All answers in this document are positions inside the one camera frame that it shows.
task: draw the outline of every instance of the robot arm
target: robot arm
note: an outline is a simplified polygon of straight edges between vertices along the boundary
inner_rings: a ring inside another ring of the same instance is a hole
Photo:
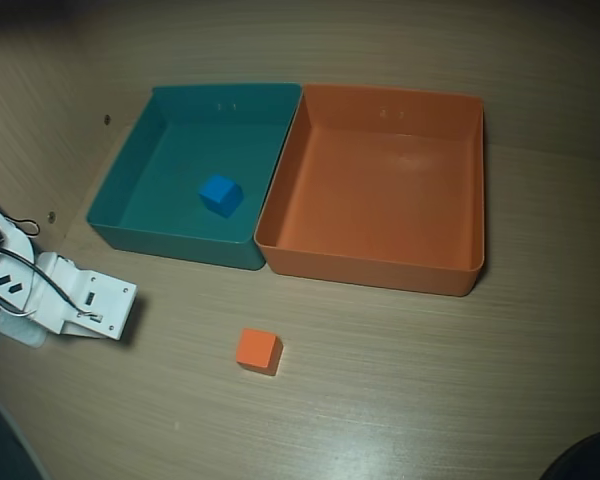
[[[118,340],[135,295],[136,285],[80,270],[57,253],[36,258],[27,235],[0,214],[3,333],[15,338],[13,332],[33,329],[38,337],[53,332]]]

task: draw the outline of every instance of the foam cube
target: foam cube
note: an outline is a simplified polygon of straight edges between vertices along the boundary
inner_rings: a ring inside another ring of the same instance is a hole
[[[198,193],[209,210],[225,218],[233,214],[243,199],[240,186],[221,175],[212,175]]]
[[[273,333],[245,328],[242,330],[236,362],[247,370],[275,375],[282,355],[282,341]]]

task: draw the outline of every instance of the wooden table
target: wooden table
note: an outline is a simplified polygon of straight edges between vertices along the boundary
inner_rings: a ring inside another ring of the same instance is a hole
[[[139,285],[125,337],[0,338],[0,407],[55,480],[539,477],[600,430],[600,161],[486,158],[465,298],[114,251],[96,182],[60,250]],[[245,326],[284,340],[276,377],[235,364]]]

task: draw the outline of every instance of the orange bin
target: orange bin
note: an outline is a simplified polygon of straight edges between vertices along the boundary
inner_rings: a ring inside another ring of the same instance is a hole
[[[279,274],[466,295],[484,262],[482,101],[305,86],[255,238]]]

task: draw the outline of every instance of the bin floor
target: bin floor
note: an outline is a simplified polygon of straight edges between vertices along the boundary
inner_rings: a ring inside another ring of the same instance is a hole
[[[278,246],[471,267],[471,142],[314,126]]]
[[[171,124],[140,177],[121,227],[244,242],[255,230],[285,126]],[[225,219],[198,190],[213,174],[238,183],[244,200]]]

